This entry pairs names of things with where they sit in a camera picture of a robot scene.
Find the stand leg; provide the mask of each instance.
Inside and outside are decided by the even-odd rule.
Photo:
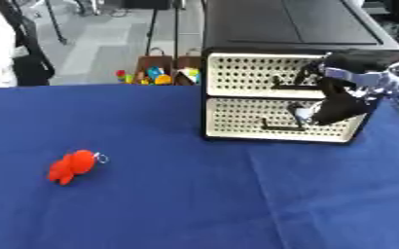
[[[51,0],[45,0],[45,5],[47,6],[48,13],[50,14],[50,18],[53,23],[55,34],[57,35],[58,41],[61,44],[66,45],[68,43],[68,40],[66,40],[66,38],[64,38],[62,33],[60,32],[60,28],[58,27],[58,23],[57,23],[57,20],[55,19],[55,15],[53,12],[52,3],[50,1]]]
[[[175,27],[174,27],[174,65],[173,68],[177,69],[178,68],[178,27],[179,27],[179,8],[180,8],[180,2],[175,4]]]
[[[205,3],[205,0],[201,0],[201,3],[202,3],[202,10],[205,12],[205,7],[206,7],[206,3]]]
[[[154,27],[156,26],[157,13],[158,13],[157,9],[153,10],[153,16],[151,17],[150,30],[147,33],[148,42],[147,42],[147,49],[145,51],[145,55],[147,55],[147,56],[150,55],[151,41],[153,40],[153,36],[154,36]]]

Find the colorful toy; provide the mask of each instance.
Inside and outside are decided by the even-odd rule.
[[[172,83],[172,78],[157,66],[148,68],[147,75],[156,85],[168,85]]]
[[[124,83],[126,81],[126,71],[125,70],[118,70],[116,72],[116,76],[118,77],[118,81],[120,83]]]
[[[133,83],[133,76],[130,74],[126,75],[126,80],[125,80],[126,84],[132,84]]]
[[[200,71],[197,68],[186,67],[179,70],[179,72],[184,74],[194,84],[198,85],[200,83]]]
[[[126,70],[118,70],[116,72],[116,76],[118,77],[118,81],[124,84],[132,84],[133,76],[126,73]]]
[[[97,162],[104,164],[109,158],[88,150],[80,150],[72,154],[66,154],[63,159],[57,160],[50,166],[48,179],[58,181],[62,186],[69,184],[76,175],[86,174],[91,171]]]

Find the table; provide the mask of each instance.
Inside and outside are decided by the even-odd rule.
[[[196,87],[0,89],[0,249],[399,248],[399,113],[351,146],[205,142]],[[65,152],[110,157],[67,187]]]

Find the floor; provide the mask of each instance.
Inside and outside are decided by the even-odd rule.
[[[40,44],[56,68],[52,85],[114,84],[117,70],[134,73],[137,58],[145,53],[152,11],[130,10],[125,17],[113,18],[109,14],[114,8],[107,7],[101,16],[83,18],[73,5],[52,2],[68,45],[58,42],[45,6],[36,9],[41,17],[33,18]],[[34,17],[33,12],[24,12]],[[202,24],[200,0],[187,0],[186,10],[180,12],[180,54],[200,48]],[[173,54],[173,28],[173,11],[160,11],[152,47]]]

